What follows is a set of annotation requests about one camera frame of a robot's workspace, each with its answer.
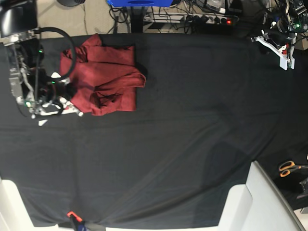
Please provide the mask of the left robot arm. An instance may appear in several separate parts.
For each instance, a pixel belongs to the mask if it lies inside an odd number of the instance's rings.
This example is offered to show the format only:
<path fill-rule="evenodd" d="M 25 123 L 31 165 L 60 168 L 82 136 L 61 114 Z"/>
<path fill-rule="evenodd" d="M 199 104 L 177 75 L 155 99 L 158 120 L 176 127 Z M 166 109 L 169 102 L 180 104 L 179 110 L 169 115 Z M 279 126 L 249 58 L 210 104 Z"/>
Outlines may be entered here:
<path fill-rule="evenodd" d="M 295 45 L 302 39 L 299 34 L 308 31 L 308 11 L 303 0 L 276 0 L 274 7 L 265 6 L 258 1 L 265 16 L 260 35 L 251 37 L 266 51 L 279 57 L 279 66 L 284 70 L 295 68 L 293 53 Z"/>

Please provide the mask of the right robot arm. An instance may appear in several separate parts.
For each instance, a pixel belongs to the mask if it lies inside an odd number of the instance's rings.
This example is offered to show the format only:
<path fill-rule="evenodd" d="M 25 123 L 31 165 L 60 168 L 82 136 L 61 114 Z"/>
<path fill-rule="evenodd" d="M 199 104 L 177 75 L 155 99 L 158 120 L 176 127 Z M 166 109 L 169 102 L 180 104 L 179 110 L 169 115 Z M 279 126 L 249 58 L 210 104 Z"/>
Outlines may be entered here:
<path fill-rule="evenodd" d="M 41 35 L 54 32 L 68 40 L 71 64 L 64 74 L 48 76 L 42 61 Z M 63 30 L 39 27 L 35 0 L 2 0 L 0 2 L 0 42 L 4 45 L 11 93 L 18 107 L 24 106 L 31 118 L 43 126 L 50 118 L 65 114 L 83 116 L 71 102 L 76 93 L 69 76 L 77 63 L 75 43 Z"/>

